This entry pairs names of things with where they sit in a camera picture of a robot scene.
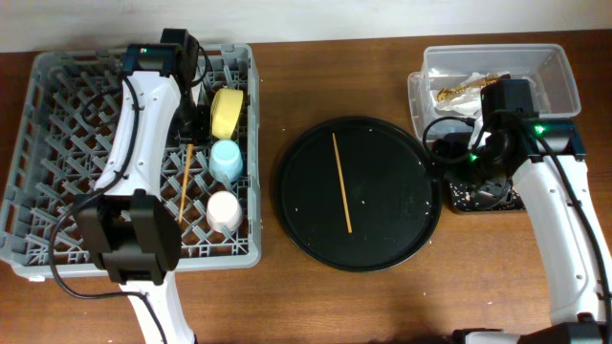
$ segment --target gray plastic dish rack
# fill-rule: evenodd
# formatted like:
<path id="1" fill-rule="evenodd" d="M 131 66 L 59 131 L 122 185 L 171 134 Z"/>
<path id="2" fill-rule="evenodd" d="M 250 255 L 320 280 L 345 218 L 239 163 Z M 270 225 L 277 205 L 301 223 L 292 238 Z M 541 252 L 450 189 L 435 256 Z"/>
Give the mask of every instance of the gray plastic dish rack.
<path id="1" fill-rule="evenodd" d="M 212 64 L 199 102 L 210 105 L 220 88 L 240 89 L 245 97 L 232 137 L 243 154 L 243 175 L 232 184 L 216 182 L 208 173 L 210 145 L 196 146 L 181 223 L 183 243 L 177 271 L 249 268 L 261 257 L 261 192 L 259 187 L 259 75 L 251 48 L 245 44 L 204 46 Z M 97 130 L 85 124 L 83 105 L 93 95 L 120 87 L 124 50 L 51 52 L 36 57 L 23 117 L 12 156 L 0 210 L 0 259 L 17 275 L 31 280 L 51 276 L 49 235 L 57 218 L 76 194 L 93 191 L 112 147 L 116 126 Z M 199 59 L 200 70 L 205 60 Z M 121 93 L 94 103 L 86 117 L 93 123 L 120 113 Z M 166 147 L 161 194 L 166 209 L 178 219 L 186 147 Z M 210 229 L 208 197 L 218 190 L 233 192 L 245 220 L 232 234 Z M 64 277 L 100 276 L 83 247 L 74 219 L 57 236 L 55 257 Z"/>

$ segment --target white cup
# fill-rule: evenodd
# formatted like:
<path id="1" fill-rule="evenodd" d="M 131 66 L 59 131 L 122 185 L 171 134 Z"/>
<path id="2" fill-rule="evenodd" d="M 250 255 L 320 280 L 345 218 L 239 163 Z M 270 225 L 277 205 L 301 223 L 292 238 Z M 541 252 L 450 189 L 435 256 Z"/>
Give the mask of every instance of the white cup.
<path id="1" fill-rule="evenodd" d="M 210 227 L 223 233 L 223 226 L 233 232 L 242 223 L 242 206 L 231 192 L 215 192 L 208 199 L 207 221 Z"/>

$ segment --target plastic container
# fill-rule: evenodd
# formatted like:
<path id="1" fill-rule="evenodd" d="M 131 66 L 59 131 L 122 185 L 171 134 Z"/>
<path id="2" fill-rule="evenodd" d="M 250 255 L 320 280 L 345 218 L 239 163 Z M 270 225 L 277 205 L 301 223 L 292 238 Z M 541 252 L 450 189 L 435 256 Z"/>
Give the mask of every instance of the plastic container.
<path id="1" fill-rule="evenodd" d="M 210 175 L 221 183 L 233 183 L 242 173 L 240 147 L 232 140 L 218 140 L 210 149 Z"/>
<path id="2" fill-rule="evenodd" d="M 420 140 L 428 124 L 443 116 L 462 116 L 435 109 L 430 91 L 452 88 L 473 72 L 509 72 L 512 78 L 527 78 L 532 85 L 534 106 L 543 118 L 569 118 L 580 112 L 578 88 L 565 51 L 556 44 L 508 44 L 429 47 L 423 68 L 408 77 L 408 102 L 414 134 Z M 457 121 L 436 124 L 428 141 L 445 134 L 472 129 Z"/>
<path id="3" fill-rule="evenodd" d="M 177 271 L 249 268 L 261 257 L 261 191 L 258 169 L 259 75 L 251 48 L 244 44 L 206 45 L 212 72 L 205 78 L 211 95 L 223 87 L 242 90 L 234 140 L 245 168 L 229 185 L 221 185 L 208 172 L 210 148 L 194 147 L 189 169 L 181 260 Z M 51 276 L 47 252 L 50 229 L 74 194 L 91 192 L 115 135 L 95 133 L 80 118 L 84 101 L 102 89 L 118 87 L 116 75 L 124 50 L 54 52 L 36 57 L 19 125 L 11 170 L 0 210 L 0 259 L 14 272 L 31 280 Z M 199 61 L 204 70 L 205 61 Z M 89 114 L 106 121 L 120 111 L 120 97 L 107 96 Z M 162 162 L 161 195 L 164 205 L 178 218 L 186 147 L 166 147 Z M 244 221 L 231 235 L 221 235 L 207 224 L 205 204 L 219 188 L 231 192 L 243 209 Z M 101 276 L 80 231 L 70 224 L 57 236 L 55 256 L 64 277 Z"/>

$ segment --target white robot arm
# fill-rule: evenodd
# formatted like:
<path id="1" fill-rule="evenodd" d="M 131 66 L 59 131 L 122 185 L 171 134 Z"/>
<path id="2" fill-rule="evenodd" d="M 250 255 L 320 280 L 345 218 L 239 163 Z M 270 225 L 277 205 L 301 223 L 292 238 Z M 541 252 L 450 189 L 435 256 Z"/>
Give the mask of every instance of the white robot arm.
<path id="1" fill-rule="evenodd" d="M 558 157 L 569 181 L 579 194 L 581 206 L 593 228 L 601 249 L 607 275 L 612 275 L 610 251 L 595 215 L 586 179 L 586 163 L 574 156 Z M 551 323 L 576 323 L 581 314 L 592 320 L 606 321 L 597 260 L 585 228 L 569 201 L 567 190 L 550 157 L 542 162 L 527 160 L 513 176 L 532 225 L 544 263 L 551 298 Z M 466 335 L 466 344 L 520 343 L 519 334 L 473 332 Z"/>
<path id="2" fill-rule="evenodd" d="M 164 30 L 160 44 L 128 47 L 111 153 L 94 194 L 77 199 L 71 209 L 93 263 L 106 269 L 123 292 L 78 294 L 63 283 L 51 257 L 57 283 L 72 296 L 129 297 L 147 343 L 196 342 L 173 272 L 181 254 L 181 229 L 161 202 L 160 172 L 168 137 L 209 140 L 209 109 L 197 105 L 201 50 L 187 30 L 172 29 Z M 120 219 L 125 213 L 130 222 Z"/>
<path id="3" fill-rule="evenodd" d="M 569 119 L 540 118 L 533 111 L 530 85 L 525 80 L 502 80 L 484 88 L 481 98 L 481 130 L 491 132 L 486 144 L 475 144 L 458 158 L 429 153 L 445 165 L 448 177 L 462 183 L 512 178 L 534 227 L 548 280 L 553 327 L 527 335 L 460 330 L 453 334 L 455 341 L 610 340 L 606 334 L 612 321 L 607 276 L 612 275 L 612 259 L 591 202 L 585 153 L 576 126 Z M 448 152 L 455 143 L 440 140 L 437 144 L 434 150 Z"/>

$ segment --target wooden chopstick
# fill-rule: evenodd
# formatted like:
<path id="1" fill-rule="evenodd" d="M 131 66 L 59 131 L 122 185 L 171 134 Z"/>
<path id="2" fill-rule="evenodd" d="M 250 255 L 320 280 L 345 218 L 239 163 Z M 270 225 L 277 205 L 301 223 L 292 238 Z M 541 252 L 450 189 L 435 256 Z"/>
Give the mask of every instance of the wooden chopstick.
<path id="1" fill-rule="evenodd" d="M 334 151 L 336 152 L 336 165 L 338 166 L 338 175 L 340 177 L 340 189 L 342 190 L 342 201 L 344 202 L 344 216 L 346 216 L 346 226 L 348 226 L 348 232 L 353 232 L 351 226 L 351 217 L 348 214 L 348 203 L 346 202 L 346 191 L 344 191 L 344 178 L 342 177 L 342 166 L 340 165 L 340 155 L 338 153 L 338 144 L 336 143 L 336 133 L 332 133 L 332 139 L 334 139 Z"/>
<path id="2" fill-rule="evenodd" d="M 179 223 L 183 221 L 183 209 L 185 209 L 185 194 L 187 193 L 187 181 L 189 180 L 189 166 L 191 165 L 191 154 L 193 143 L 187 145 L 187 156 L 185 157 L 185 174 L 183 175 L 183 192 L 181 193 L 181 209 L 179 210 Z"/>

